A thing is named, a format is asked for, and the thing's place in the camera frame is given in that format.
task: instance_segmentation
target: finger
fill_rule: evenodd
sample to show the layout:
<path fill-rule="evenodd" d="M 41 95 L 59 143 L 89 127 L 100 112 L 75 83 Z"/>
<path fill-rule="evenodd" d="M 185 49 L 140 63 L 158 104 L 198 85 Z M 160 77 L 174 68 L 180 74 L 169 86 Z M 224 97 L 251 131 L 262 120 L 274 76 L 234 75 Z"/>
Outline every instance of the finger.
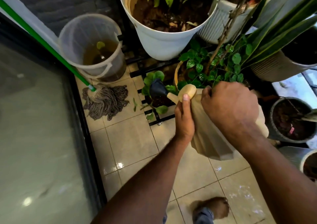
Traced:
<path fill-rule="evenodd" d="M 175 117 L 179 118 L 182 116 L 182 111 L 183 111 L 183 105 L 182 103 L 179 101 L 177 103 L 177 106 L 175 107 L 174 113 L 175 113 Z"/>
<path fill-rule="evenodd" d="M 203 89 L 201 93 L 201 98 L 210 98 L 211 96 L 211 87 L 207 86 L 206 88 Z"/>
<path fill-rule="evenodd" d="M 188 94 L 183 94 L 183 116 L 185 118 L 191 118 L 191 100 Z"/>

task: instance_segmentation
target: grey plant pot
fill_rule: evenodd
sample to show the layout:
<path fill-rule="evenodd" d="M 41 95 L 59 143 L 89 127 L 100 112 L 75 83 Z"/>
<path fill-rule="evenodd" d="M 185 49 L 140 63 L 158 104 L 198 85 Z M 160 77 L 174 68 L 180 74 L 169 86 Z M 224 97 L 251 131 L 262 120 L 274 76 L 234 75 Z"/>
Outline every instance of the grey plant pot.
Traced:
<path fill-rule="evenodd" d="M 304 140 L 292 140 L 286 136 L 284 136 L 281 132 L 279 132 L 279 130 L 276 128 L 274 121 L 273 121 L 273 111 L 275 109 L 275 106 L 280 103 L 281 101 L 284 101 L 285 99 L 289 99 L 289 100 L 296 100 L 302 104 L 304 104 L 305 106 L 307 106 L 307 108 L 311 111 L 312 108 L 304 101 L 302 101 L 301 99 L 298 98 L 294 98 L 294 97 L 282 97 L 279 98 L 277 101 L 275 102 L 269 102 L 267 104 L 264 104 L 262 106 L 263 109 L 263 113 L 265 116 L 265 125 L 268 128 L 268 138 L 272 139 L 272 140 L 277 140 L 277 141 L 283 141 L 283 142 L 290 142 L 290 143 L 305 143 L 309 140 L 311 140 L 317 133 L 317 123 L 316 122 L 312 122 L 312 124 L 315 125 L 315 131 L 311 134 L 311 136 L 309 136 L 308 138 L 304 139 Z"/>
<path fill-rule="evenodd" d="M 252 65 L 251 70 L 262 80 L 279 82 L 315 66 L 317 66 L 317 63 L 299 64 L 291 61 L 280 50 L 267 59 Z"/>

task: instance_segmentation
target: tile floor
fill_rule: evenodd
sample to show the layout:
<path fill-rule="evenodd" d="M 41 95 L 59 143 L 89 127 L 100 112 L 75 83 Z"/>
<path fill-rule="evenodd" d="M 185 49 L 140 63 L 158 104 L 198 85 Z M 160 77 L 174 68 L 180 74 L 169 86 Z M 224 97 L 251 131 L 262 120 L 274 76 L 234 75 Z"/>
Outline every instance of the tile floor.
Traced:
<path fill-rule="evenodd" d="M 175 133 L 175 119 L 150 127 L 143 111 L 133 111 L 132 99 L 139 103 L 143 99 L 137 93 L 137 89 L 143 87 L 142 78 L 129 76 L 129 72 L 136 69 L 136 65 L 129 65 L 124 76 L 111 83 L 127 85 L 129 90 L 130 104 L 122 112 L 111 121 L 106 117 L 96 121 L 87 117 L 108 199 L 154 158 Z M 85 86 L 79 80 L 77 84 L 81 93 Z M 210 160 L 189 145 L 177 170 L 166 210 L 167 224 L 192 223 L 191 212 L 196 201 L 215 196 L 226 196 L 230 205 L 229 216 L 215 224 L 275 223 L 252 170 L 242 156 L 230 161 Z"/>

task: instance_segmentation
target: translucent bucket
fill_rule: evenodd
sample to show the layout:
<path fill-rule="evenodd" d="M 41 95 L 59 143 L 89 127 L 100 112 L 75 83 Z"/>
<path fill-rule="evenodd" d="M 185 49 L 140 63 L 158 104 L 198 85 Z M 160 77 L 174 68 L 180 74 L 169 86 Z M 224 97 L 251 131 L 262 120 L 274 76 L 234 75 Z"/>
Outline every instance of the translucent bucket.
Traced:
<path fill-rule="evenodd" d="M 85 77 L 104 82 L 116 81 L 125 73 L 126 64 L 122 53 L 122 41 L 117 36 L 121 30 L 111 18 L 101 14 L 84 14 L 68 22 L 62 29 L 58 44 L 61 55 Z M 114 53 L 105 61 L 84 65 L 83 57 L 87 48 L 97 42 L 110 40 L 117 43 Z"/>

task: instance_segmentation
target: mop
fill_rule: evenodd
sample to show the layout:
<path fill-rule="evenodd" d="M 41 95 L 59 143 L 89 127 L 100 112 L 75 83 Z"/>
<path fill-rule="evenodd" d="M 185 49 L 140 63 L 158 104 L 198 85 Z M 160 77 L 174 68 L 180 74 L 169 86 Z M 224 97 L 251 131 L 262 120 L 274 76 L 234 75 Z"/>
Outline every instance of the mop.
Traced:
<path fill-rule="evenodd" d="M 9 5 L 7 5 L 5 1 L 0 0 L 0 7 L 87 86 L 87 88 L 83 89 L 83 99 L 86 100 L 84 110 L 89 110 L 88 115 L 91 118 L 97 120 L 103 115 L 107 115 L 107 119 L 111 120 L 112 117 L 122 111 L 123 107 L 129 103 L 129 101 L 125 100 L 128 96 L 126 86 L 108 87 L 98 84 L 96 86 L 97 88 L 95 88 L 37 32 L 35 32 L 35 30 L 33 30 L 32 27 L 29 26 Z"/>

